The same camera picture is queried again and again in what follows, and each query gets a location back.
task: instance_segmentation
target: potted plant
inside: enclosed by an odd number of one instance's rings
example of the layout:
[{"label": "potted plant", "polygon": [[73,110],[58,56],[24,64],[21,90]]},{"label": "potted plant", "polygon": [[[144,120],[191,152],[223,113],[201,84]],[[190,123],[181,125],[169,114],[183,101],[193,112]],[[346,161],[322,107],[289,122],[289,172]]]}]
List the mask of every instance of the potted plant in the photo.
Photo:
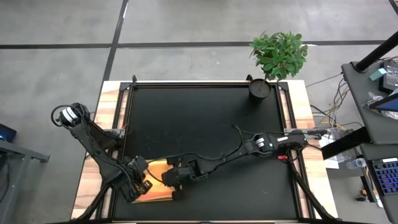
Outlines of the potted plant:
[{"label": "potted plant", "polygon": [[278,32],[270,37],[261,34],[260,38],[254,38],[250,46],[253,51],[250,55],[256,56],[256,66],[261,66],[265,74],[264,79],[253,80],[249,85],[250,96],[263,100],[271,92],[271,86],[267,80],[277,81],[292,77],[303,67],[308,46],[302,46],[301,34],[285,34]]}]

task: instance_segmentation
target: green plant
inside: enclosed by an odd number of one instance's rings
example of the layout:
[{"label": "green plant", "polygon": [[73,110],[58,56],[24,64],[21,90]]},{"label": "green plant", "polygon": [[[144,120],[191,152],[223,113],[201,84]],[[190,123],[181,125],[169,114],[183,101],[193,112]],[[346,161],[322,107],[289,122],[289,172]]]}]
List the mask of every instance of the green plant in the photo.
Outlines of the green plant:
[{"label": "green plant", "polygon": [[250,57],[257,57],[256,66],[262,65],[266,79],[283,80],[289,74],[294,77],[306,62],[308,46],[301,46],[301,38],[301,34],[293,35],[291,32],[278,32],[270,37],[262,34],[250,43],[253,48]]}]

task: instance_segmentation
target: black stripe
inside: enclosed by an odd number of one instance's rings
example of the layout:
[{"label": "black stripe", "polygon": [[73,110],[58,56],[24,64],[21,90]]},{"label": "black stripe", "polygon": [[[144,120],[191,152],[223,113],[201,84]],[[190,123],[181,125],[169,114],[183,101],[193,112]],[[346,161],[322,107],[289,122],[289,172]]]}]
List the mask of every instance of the black stripe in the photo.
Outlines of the black stripe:
[{"label": "black stripe", "polygon": [[109,50],[108,60],[106,61],[106,66],[105,66],[104,76],[102,77],[102,81],[108,81],[109,77],[111,76],[111,70],[112,70],[112,66],[113,66],[114,56],[116,55],[116,49],[118,47],[120,33],[122,31],[122,26],[123,26],[123,21],[124,21],[123,15],[124,15],[124,12],[127,10],[128,3],[129,3],[129,0],[123,0],[122,7],[120,8],[119,19],[118,19],[118,23],[116,25],[116,29],[114,31],[112,46],[111,46],[111,50]]},{"label": "black stripe", "polygon": [[394,9],[394,11],[396,12],[396,14],[398,15],[398,6],[397,3],[395,2],[395,0],[388,0],[392,6],[392,8]]},{"label": "black stripe", "polygon": [[[380,45],[384,40],[319,40],[304,41],[303,44],[319,46],[328,45]],[[245,42],[164,42],[164,43],[125,43],[118,44],[121,49],[138,48],[185,48],[185,47],[248,47],[250,41]]]},{"label": "black stripe", "polygon": [[0,49],[106,49],[111,44],[2,44]]}]

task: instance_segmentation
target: white bottle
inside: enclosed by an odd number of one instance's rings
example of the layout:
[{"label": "white bottle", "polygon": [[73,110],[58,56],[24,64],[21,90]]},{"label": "white bottle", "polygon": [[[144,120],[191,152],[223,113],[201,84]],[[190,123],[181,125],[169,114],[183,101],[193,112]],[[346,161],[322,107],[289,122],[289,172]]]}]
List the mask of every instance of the white bottle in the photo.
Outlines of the white bottle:
[{"label": "white bottle", "polygon": [[355,159],[346,163],[348,169],[358,169],[366,167],[366,161],[363,158]]}]

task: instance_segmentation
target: table leg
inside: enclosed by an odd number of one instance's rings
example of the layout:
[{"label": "table leg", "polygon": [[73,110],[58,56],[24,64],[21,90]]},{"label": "table leg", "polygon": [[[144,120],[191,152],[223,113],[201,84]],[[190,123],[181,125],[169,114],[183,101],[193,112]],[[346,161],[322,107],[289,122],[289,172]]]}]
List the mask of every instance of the table leg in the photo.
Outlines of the table leg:
[{"label": "table leg", "polygon": [[323,159],[329,159],[339,153],[352,149],[362,143],[369,143],[371,139],[366,127],[359,128],[341,139],[322,147]]}]

